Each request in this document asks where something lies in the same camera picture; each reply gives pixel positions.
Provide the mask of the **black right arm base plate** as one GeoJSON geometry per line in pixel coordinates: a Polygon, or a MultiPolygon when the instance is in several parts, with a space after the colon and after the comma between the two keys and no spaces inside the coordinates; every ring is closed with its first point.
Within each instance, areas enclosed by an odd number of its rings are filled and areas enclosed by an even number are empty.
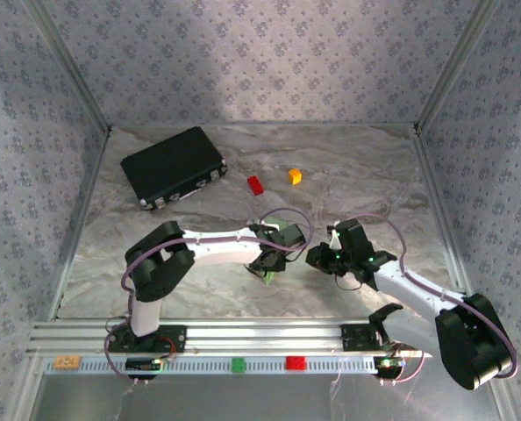
{"type": "Polygon", "coordinates": [[[394,349],[416,351],[413,346],[393,340],[383,328],[370,323],[341,325],[340,339],[345,352],[389,352],[394,349]]]}

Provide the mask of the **black controller board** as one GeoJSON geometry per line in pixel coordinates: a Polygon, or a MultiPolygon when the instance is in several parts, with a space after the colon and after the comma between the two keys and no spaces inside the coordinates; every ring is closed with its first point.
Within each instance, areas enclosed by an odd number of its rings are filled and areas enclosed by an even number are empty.
{"type": "Polygon", "coordinates": [[[161,359],[130,357],[125,361],[126,371],[159,371],[161,366],[161,359]]]}
{"type": "Polygon", "coordinates": [[[377,374],[382,377],[397,377],[405,366],[405,360],[401,357],[374,357],[377,374]]]}

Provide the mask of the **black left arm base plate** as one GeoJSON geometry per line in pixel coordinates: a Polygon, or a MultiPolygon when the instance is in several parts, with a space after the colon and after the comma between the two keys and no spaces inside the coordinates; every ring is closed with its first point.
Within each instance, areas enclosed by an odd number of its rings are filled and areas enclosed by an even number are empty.
{"type": "Polygon", "coordinates": [[[138,337],[129,325],[114,328],[106,349],[110,353],[182,353],[185,349],[185,325],[160,325],[158,330],[138,337]]]}

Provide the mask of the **aluminium mounting rail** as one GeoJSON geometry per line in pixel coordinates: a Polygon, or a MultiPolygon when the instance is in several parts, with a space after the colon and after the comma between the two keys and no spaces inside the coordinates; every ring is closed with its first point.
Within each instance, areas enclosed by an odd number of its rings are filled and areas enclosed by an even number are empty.
{"type": "MultiPolygon", "coordinates": [[[[401,315],[410,321],[419,319],[411,314],[401,313],[401,315]]],[[[343,350],[340,326],[363,323],[369,322],[365,318],[349,320],[336,318],[227,318],[168,319],[161,325],[185,325],[187,327],[185,349],[182,353],[174,353],[175,355],[388,354],[385,351],[345,352],[343,350]]],[[[106,346],[114,328],[117,327],[106,327],[102,320],[92,319],[41,323],[33,328],[26,351],[30,355],[44,356],[101,355],[109,352],[106,346]]],[[[407,351],[416,353],[423,350],[416,348],[416,351],[407,351]]],[[[166,354],[111,353],[111,355],[160,356],[166,354]]]]}

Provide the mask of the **black right controller board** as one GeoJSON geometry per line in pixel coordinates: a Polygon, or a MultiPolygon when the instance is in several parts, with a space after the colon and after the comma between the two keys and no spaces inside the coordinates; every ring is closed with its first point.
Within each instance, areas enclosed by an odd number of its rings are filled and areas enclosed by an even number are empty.
{"type": "Polygon", "coordinates": [[[382,377],[397,377],[405,366],[405,360],[401,357],[374,357],[377,374],[382,377]]]}

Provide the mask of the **black hard case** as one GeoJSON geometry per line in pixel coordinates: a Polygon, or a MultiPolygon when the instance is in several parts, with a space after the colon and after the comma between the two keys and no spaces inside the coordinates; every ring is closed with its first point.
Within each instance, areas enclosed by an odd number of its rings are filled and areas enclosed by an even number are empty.
{"type": "Polygon", "coordinates": [[[125,157],[120,166],[146,211],[182,200],[228,170],[226,159],[198,126],[125,157]]]}

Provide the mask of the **black left controller board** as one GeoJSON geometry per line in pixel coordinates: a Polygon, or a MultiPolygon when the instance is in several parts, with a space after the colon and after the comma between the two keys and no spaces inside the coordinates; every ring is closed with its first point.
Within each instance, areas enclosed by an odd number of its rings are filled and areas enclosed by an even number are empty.
{"type": "Polygon", "coordinates": [[[161,366],[161,359],[130,357],[125,361],[126,371],[159,371],[161,366]]]}

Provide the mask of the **aluminium table edge rail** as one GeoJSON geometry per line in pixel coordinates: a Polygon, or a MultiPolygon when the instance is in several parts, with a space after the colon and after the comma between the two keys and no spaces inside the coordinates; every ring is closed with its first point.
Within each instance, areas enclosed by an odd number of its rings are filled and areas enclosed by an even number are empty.
{"type": "Polygon", "coordinates": [[[447,213],[439,179],[434,172],[431,158],[426,149],[426,144],[418,131],[415,131],[414,149],[430,197],[432,214],[439,230],[439,236],[444,249],[451,284],[455,289],[464,291],[469,296],[472,296],[475,293],[475,288],[469,279],[460,248],[453,232],[453,224],[447,213]]]}
{"type": "Polygon", "coordinates": [[[70,214],[71,218],[66,231],[65,242],[61,246],[57,266],[53,273],[54,293],[45,317],[47,322],[53,322],[59,318],[63,292],[68,283],[69,274],[75,258],[75,251],[89,213],[90,200],[103,161],[103,154],[111,135],[111,129],[111,125],[106,125],[104,131],[97,137],[98,143],[94,157],[89,159],[89,171],[82,178],[81,187],[75,197],[75,206],[70,214]]]}

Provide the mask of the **aluminium frame post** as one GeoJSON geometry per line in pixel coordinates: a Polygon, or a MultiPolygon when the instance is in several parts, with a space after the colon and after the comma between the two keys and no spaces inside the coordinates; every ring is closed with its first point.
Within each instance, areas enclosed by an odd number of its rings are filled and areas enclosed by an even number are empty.
{"type": "Polygon", "coordinates": [[[439,74],[439,79],[414,123],[417,135],[422,135],[430,128],[447,99],[450,90],[465,67],[468,58],[472,55],[474,48],[480,41],[489,21],[500,8],[501,3],[502,0],[477,0],[469,19],[462,28],[459,39],[446,59],[446,63],[439,74]]]}
{"type": "Polygon", "coordinates": [[[22,0],[22,2],[29,11],[33,22],[41,32],[42,38],[57,60],[62,72],[71,85],[71,89],[88,114],[92,124],[100,133],[107,135],[110,131],[110,127],[87,83],[84,81],[81,70],[75,63],[73,55],[70,53],[65,40],[60,34],[58,26],[54,23],[43,0],[22,0]]]}

